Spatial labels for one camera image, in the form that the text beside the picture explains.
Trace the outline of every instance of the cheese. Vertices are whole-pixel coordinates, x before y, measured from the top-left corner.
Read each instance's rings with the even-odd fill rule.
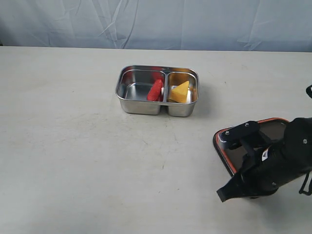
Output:
[[[173,90],[171,90],[170,99],[172,101],[185,103],[187,98],[187,92],[189,90],[189,81],[186,81]]]

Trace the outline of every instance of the white table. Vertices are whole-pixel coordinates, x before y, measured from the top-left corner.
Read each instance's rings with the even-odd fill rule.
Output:
[[[197,71],[193,114],[123,112],[130,64]],[[0,47],[0,233],[311,233],[303,178],[221,203],[212,145],[247,120],[311,117],[310,84],[308,53]]]

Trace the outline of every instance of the white backdrop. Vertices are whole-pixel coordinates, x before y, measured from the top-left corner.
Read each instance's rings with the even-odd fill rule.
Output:
[[[0,0],[4,45],[312,51],[311,0]]]

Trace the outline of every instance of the stainless steel container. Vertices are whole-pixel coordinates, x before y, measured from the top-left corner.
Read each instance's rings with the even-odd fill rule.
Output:
[[[158,78],[164,83],[160,101],[147,101],[147,94]],[[189,81],[186,103],[169,100],[171,90],[186,81]],[[199,97],[198,75],[186,68],[128,66],[120,73],[116,95],[128,113],[157,115],[161,106],[168,106],[169,115],[186,117],[193,112]]]

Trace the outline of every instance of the orange trim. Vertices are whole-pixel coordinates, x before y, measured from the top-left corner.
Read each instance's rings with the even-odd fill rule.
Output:
[[[268,121],[272,121],[272,120],[276,120],[276,119],[281,119],[281,120],[283,120],[283,121],[289,122],[288,120],[286,120],[286,119],[284,119],[284,118],[268,118],[268,119],[259,120],[259,121],[257,121],[257,122],[258,122],[258,123],[264,123],[264,122],[268,122]],[[218,131],[218,132],[216,133],[216,139],[215,139],[215,140],[216,140],[216,143],[217,143],[217,145],[218,145],[219,150],[222,152],[223,156],[225,157],[225,160],[227,161],[227,163],[229,164],[231,170],[232,170],[233,173],[235,174],[235,173],[237,172],[237,170],[236,170],[235,167],[233,166],[232,162],[229,160],[229,157],[227,156],[227,154],[225,153],[225,151],[224,151],[223,149],[221,149],[221,148],[219,147],[219,144],[218,144],[218,142],[219,142],[219,138],[218,138],[219,133],[224,132],[224,131],[226,131],[226,130],[228,130],[228,129],[230,129],[230,128],[226,128],[226,129],[222,129],[222,130]]]

